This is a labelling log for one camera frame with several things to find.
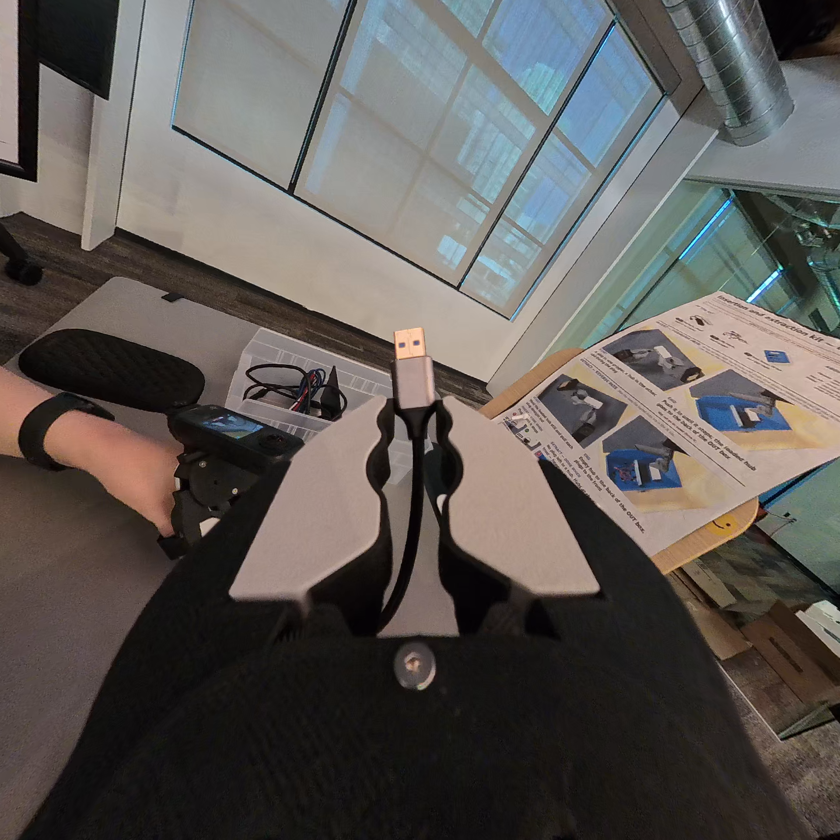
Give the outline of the large window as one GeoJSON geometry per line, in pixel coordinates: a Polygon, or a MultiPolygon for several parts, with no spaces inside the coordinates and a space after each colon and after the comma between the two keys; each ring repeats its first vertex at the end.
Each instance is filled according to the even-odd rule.
{"type": "Polygon", "coordinates": [[[664,97],[615,2],[203,1],[172,127],[514,319],[664,97]]]}

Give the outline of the large black screen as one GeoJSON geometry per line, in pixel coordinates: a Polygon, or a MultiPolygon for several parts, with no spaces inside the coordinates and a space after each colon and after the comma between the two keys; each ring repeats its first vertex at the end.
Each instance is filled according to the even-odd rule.
{"type": "Polygon", "coordinates": [[[108,100],[119,1],[38,1],[38,61],[108,100]]]}

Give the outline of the black wristband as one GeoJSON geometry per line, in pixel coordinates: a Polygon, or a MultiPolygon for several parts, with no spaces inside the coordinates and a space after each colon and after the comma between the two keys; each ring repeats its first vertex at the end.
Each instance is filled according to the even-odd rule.
{"type": "Polygon", "coordinates": [[[17,445],[23,458],[32,466],[57,472],[70,469],[54,460],[46,450],[46,436],[54,423],[64,415],[77,412],[115,422],[116,418],[104,407],[70,392],[51,396],[38,404],[24,418],[17,435],[17,445]]]}

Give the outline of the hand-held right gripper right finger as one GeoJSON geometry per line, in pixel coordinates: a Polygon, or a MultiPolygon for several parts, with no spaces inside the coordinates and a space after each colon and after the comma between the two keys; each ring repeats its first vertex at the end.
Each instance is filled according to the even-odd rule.
{"type": "Polygon", "coordinates": [[[438,572],[459,632],[476,634],[492,613],[527,627],[546,602],[599,595],[539,460],[453,396],[435,419],[438,572]]]}

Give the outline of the black wrist rest pad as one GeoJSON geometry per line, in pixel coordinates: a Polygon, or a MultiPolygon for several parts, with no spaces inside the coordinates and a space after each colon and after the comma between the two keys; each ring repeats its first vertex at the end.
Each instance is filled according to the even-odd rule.
{"type": "Polygon", "coordinates": [[[62,392],[156,414],[198,404],[206,383],[188,361],[86,329],[49,332],[21,352],[17,367],[62,392]]]}

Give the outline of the silver ventilation duct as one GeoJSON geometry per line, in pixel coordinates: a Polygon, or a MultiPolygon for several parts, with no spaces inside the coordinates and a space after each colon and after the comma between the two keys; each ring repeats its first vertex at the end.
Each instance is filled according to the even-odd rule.
{"type": "Polygon", "coordinates": [[[664,1],[675,30],[721,115],[728,142],[767,140],[794,100],[760,1],[664,1]]]}

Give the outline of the cardboard box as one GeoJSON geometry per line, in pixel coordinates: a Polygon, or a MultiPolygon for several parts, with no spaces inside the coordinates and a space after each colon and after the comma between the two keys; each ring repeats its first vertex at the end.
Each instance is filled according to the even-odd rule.
{"type": "Polygon", "coordinates": [[[823,627],[781,601],[758,614],[733,590],[688,563],[669,579],[738,693],[778,740],[838,722],[838,656],[823,627]]]}

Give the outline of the black office chair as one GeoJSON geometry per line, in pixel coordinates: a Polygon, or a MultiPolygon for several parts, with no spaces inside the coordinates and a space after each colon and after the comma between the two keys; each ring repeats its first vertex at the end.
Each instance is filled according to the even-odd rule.
{"type": "Polygon", "coordinates": [[[43,278],[43,268],[38,265],[14,236],[1,224],[1,254],[7,258],[5,274],[23,286],[33,287],[43,278]]]}

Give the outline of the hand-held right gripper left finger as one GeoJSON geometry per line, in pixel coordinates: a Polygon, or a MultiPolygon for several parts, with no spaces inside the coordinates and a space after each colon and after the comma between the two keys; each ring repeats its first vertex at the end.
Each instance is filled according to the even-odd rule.
{"type": "Polygon", "coordinates": [[[374,636],[393,573],[384,487],[391,474],[392,401],[375,396],[305,444],[290,461],[230,585],[239,613],[320,607],[354,636],[374,636]]]}

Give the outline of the black framed tag sign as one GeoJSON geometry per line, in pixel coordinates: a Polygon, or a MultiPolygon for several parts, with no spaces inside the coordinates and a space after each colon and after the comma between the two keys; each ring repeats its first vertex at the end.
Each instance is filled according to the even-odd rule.
{"type": "Polygon", "coordinates": [[[38,179],[39,3],[1,2],[1,173],[38,179]]]}

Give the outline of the printed instruction sheet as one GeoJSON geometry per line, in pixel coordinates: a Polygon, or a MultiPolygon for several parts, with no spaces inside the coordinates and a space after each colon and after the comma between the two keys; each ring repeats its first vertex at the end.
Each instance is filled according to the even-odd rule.
{"type": "Polygon", "coordinates": [[[838,339],[719,291],[538,374],[496,422],[653,556],[838,457],[838,339]]]}

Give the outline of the person's left forearm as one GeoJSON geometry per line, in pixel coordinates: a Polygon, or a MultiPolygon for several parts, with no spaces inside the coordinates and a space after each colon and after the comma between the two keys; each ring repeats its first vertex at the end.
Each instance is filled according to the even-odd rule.
{"type": "Polygon", "coordinates": [[[35,385],[1,369],[1,455],[23,457],[19,430],[26,416],[42,401],[41,391],[35,385]]]}

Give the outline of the person's left hand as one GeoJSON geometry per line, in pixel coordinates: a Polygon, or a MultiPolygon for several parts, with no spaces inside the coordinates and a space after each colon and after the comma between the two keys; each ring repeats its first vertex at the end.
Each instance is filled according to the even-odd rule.
{"type": "Polygon", "coordinates": [[[151,522],[163,537],[174,534],[175,471],[173,447],[105,419],[72,412],[55,428],[53,458],[93,476],[118,501],[151,522]]]}

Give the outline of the clear plastic bin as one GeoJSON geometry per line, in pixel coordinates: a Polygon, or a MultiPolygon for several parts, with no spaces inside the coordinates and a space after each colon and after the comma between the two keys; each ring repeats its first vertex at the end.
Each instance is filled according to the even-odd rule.
{"type": "Polygon", "coordinates": [[[306,444],[291,461],[277,504],[281,502],[314,504],[336,502],[342,507],[363,508],[377,504],[383,486],[391,481],[392,462],[389,447],[395,428],[395,403],[392,388],[384,383],[358,376],[353,371],[339,372],[339,386],[348,405],[342,419],[328,422],[286,407],[303,407],[305,397],[298,386],[268,382],[270,375],[299,373],[309,394],[318,394],[310,373],[326,369],[318,360],[294,355],[307,366],[261,364],[257,350],[277,350],[281,358],[291,357],[283,346],[269,343],[278,334],[260,329],[245,349],[230,386],[226,408],[260,422],[302,437],[306,444]]]}

